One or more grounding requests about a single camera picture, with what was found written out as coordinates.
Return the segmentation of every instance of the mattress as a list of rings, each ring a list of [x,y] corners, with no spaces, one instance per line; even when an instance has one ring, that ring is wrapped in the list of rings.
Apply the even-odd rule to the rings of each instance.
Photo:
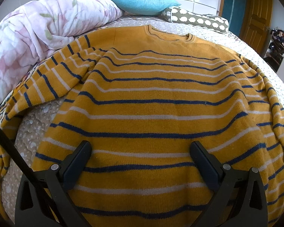
[[[141,26],[146,24],[151,24],[155,28],[169,33],[179,35],[191,33],[199,38],[231,48],[239,54],[250,59],[270,79],[270,82],[274,86],[279,100],[284,107],[284,83],[252,48],[250,48],[245,42],[241,41],[231,32],[228,32],[227,34],[220,34],[192,25],[169,23],[155,17],[132,16],[128,14],[112,23],[98,28],[97,30],[107,27]],[[40,65],[42,65],[42,63],[34,67],[32,71],[35,71]],[[64,97],[39,105],[29,110],[24,116],[18,129],[15,146],[29,166],[32,164],[32,160],[35,156],[39,142],[42,140],[63,100]],[[11,160],[8,172],[2,180],[2,203],[7,215],[13,222],[16,197],[21,176],[22,172]]]

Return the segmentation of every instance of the door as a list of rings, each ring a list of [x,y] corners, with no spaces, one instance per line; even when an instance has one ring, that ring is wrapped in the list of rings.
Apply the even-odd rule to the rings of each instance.
[[[273,0],[251,0],[242,40],[258,54],[262,52],[271,22]]]

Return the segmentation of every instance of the pink and white blanket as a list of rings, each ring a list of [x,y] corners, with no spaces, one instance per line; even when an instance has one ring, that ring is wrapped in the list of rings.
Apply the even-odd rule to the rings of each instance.
[[[38,61],[122,15],[111,0],[30,1],[0,22],[0,103]]]

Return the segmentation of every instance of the clothes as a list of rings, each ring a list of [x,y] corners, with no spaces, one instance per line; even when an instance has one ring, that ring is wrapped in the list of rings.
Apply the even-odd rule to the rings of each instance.
[[[284,211],[284,109],[261,70],[230,49],[150,25],[103,29],[57,52],[20,92],[2,121],[10,139],[24,110],[67,95],[32,168],[90,141],[69,195],[92,226],[191,224],[213,195],[188,153],[195,140],[221,163],[259,168],[270,226]]]

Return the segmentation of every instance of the brown and white patterned pillow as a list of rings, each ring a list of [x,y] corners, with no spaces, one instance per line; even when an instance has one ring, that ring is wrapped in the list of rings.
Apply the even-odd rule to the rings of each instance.
[[[227,33],[228,20],[212,14],[196,14],[181,7],[171,6],[162,11],[164,19],[171,23],[190,24],[200,26],[220,33]]]

